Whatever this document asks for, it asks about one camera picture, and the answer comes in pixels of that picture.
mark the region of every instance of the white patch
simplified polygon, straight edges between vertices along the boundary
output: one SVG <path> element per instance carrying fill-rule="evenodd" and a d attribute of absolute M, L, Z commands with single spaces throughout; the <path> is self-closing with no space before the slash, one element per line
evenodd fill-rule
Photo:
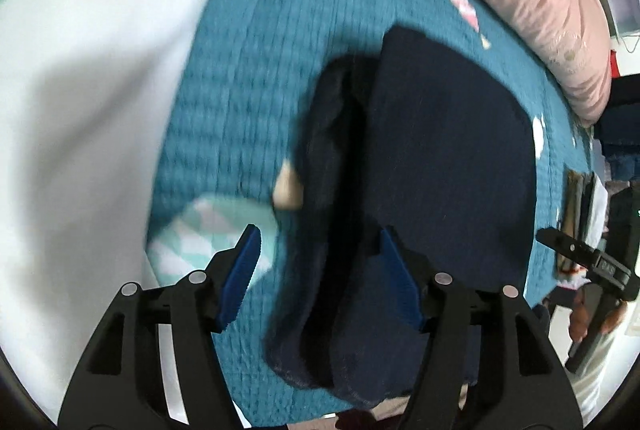
<path fill-rule="evenodd" d="M 199 199 L 193 205 L 200 214 L 200 230 L 204 233 L 229 233 L 233 231 L 233 226 L 228 220 L 211 206 L 209 199 Z"/>
<path fill-rule="evenodd" d="M 536 159 L 540 159 L 545 147 L 545 131 L 542 127 L 542 121 L 537 117 L 533 118 L 533 143 L 536 146 Z"/>
<path fill-rule="evenodd" d="M 486 39 L 484 34 L 480 34 L 480 40 L 482 41 L 482 48 L 484 48 L 484 50 L 489 50 L 491 48 L 491 42 Z"/>
<path fill-rule="evenodd" d="M 273 188 L 273 207 L 275 209 L 287 209 L 295 211 L 302 207 L 303 187 L 298 174 L 285 159 L 282 162 L 280 174 Z"/>
<path fill-rule="evenodd" d="M 183 254 L 213 255 L 211 241 L 194 231 L 182 219 L 175 220 L 174 229 L 180 237 L 180 248 Z"/>
<path fill-rule="evenodd" d="M 240 407 L 238 405 L 236 405 L 236 402 L 233 402 L 234 404 L 234 408 L 236 409 L 236 413 L 238 414 L 238 417 L 240 418 L 240 422 L 242 423 L 242 428 L 251 428 L 251 423 L 249 423 L 247 421 L 247 419 L 244 417 L 244 414 L 242 413 L 242 410 L 240 410 Z"/>
<path fill-rule="evenodd" d="M 164 275 L 186 276 L 195 268 L 171 250 L 158 251 L 158 271 Z"/>

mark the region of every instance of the teal bedspread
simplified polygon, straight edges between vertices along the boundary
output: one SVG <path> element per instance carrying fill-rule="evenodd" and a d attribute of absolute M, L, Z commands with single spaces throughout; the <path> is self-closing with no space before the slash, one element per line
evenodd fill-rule
<path fill-rule="evenodd" d="M 379 52 L 396 22 L 457 49 L 513 92 L 538 130 L 536 227 L 556 225 L 564 173 L 590 169 L 590 140 L 541 61 L 481 0 L 469 1 L 479 32 L 450 0 L 209 0 L 168 125 L 149 236 L 207 192 L 269 203 L 322 67 L 347 52 Z M 295 229 L 294 216 L 278 220 L 273 269 L 248 292 L 238 320 L 214 337 L 232 397 L 256 426 L 346 408 L 325 391 L 293 389 L 262 358 Z M 534 243 L 530 303 L 553 288 L 553 266 L 553 254 Z"/>

